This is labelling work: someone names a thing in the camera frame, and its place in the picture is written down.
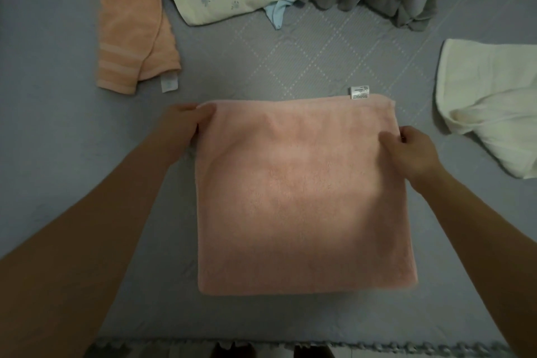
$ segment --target person's left hand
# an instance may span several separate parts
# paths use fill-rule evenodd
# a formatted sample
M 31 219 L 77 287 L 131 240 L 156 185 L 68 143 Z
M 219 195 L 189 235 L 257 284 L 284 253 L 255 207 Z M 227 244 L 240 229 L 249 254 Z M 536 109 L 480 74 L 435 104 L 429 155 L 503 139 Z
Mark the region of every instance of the person's left hand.
M 162 154 L 167 166 L 179 160 L 198 124 L 209 119 L 216 110 L 216 105 L 212 103 L 197 106 L 196 103 L 169 106 L 154 130 L 144 139 L 142 144 Z

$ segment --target gray mattress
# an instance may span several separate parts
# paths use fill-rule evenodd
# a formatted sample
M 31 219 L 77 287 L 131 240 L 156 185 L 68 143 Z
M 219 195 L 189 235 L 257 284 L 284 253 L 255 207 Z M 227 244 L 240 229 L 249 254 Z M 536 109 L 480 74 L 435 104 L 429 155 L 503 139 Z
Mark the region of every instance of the gray mattress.
M 0 254 L 93 188 L 167 104 L 321 97 L 359 84 L 396 100 L 400 124 L 429 133 L 449 171 L 537 239 L 537 180 L 516 180 L 472 138 L 446 135 L 432 103 L 445 38 L 537 44 L 537 0 L 439 0 L 424 32 L 395 28 L 364 6 L 320 11 L 311 3 L 288 9 L 280 31 L 261 12 L 189 28 L 165 5 L 184 67 L 179 91 L 162 94 L 150 80 L 128 97 L 95 86 L 99 0 L 0 0 Z M 433 213 L 410 188 L 409 210 L 414 289 L 202 296 L 193 156 L 186 156 L 166 176 L 100 336 L 502 341 Z

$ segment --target person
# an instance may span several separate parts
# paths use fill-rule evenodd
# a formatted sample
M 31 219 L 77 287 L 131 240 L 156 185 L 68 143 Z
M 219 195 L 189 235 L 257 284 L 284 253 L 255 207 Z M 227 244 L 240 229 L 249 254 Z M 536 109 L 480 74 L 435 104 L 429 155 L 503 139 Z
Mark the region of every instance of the person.
M 212 104 L 173 105 L 94 190 L 0 260 L 5 357 L 83 356 L 94 340 L 164 176 Z M 397 170 L 427 201 L 506 341 L 537 352 L 537 244 L 441 165 L 411 126 L 379 134 Z

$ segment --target care label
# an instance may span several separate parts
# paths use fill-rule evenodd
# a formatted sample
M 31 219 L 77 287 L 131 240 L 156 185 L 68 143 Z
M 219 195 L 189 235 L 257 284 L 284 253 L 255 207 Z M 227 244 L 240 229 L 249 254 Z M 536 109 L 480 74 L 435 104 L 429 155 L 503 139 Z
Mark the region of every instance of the care label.
M 369 85 L 361 87 L 351 87 L 351 99 L 362 99 L 369 97 Z
M 167 71 L 161 74 L 162 93 L 175 91 L 179 88 L 179 77 L 177 71 Z

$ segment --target hand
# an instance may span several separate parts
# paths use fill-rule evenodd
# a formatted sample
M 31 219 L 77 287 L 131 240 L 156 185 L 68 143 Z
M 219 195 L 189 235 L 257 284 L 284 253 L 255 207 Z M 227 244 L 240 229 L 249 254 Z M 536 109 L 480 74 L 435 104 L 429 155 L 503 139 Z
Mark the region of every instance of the hand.
M 425 133 L 403 126 L 401 137 L 389 132 L 380 132 L 379 141 L 389 152 L 395 167 L 414 190 L 420 192 L 427 184 L 444 172 L 438 153 L 431 138 Z
M 216 105 L 205 104 L 197 108 L 196 103 L 169 106 L 154 130 L 144 139 L 143 145 L 162 154 L 167 166 L 171 166 L 183 155 L 196 132 L 198 124 L 209 119 Z

